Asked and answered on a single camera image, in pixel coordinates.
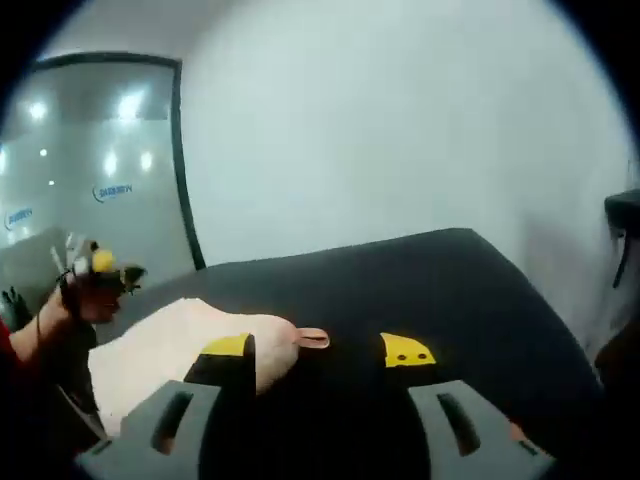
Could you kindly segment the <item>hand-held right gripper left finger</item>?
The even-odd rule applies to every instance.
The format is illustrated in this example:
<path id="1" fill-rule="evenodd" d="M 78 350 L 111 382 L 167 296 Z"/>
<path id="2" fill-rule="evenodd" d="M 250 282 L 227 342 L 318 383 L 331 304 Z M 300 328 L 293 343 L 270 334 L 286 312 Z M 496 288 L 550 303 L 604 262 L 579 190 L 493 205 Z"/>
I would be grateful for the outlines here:
<path id="1" fill-rule="evenodd" d="M 75 460 L 81 479 L 243 479 L 252 476 L 253 335 L 221 338 L 185 380 L 168 381 L 128 414 L 121 433 Z"/>

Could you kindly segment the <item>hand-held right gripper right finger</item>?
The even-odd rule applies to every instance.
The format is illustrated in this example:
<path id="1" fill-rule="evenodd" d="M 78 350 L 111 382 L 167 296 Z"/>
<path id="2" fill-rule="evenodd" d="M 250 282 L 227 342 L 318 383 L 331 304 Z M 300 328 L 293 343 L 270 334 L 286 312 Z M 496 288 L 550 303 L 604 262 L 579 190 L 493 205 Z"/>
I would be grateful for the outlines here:
<path id="1" fill-rule="evenodd" d="M 382 332 L 387 379 L 417 415 L 430 479 L 543 479 L 555 459 L 462 380 L 438 378 L 438 362 L 420 341 Z"/>

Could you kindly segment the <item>person's left hand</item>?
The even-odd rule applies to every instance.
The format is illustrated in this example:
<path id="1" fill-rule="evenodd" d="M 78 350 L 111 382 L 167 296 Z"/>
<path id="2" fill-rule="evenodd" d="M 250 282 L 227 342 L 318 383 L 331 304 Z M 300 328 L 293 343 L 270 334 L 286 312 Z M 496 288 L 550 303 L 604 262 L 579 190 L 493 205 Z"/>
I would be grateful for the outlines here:
<path id="1" fill-rule="evenodd" d="M 59 304 L 66 316 L 90 324 L 109 323 L 119 310 L 116 290 L 86 285 L 58 287 Z"/>

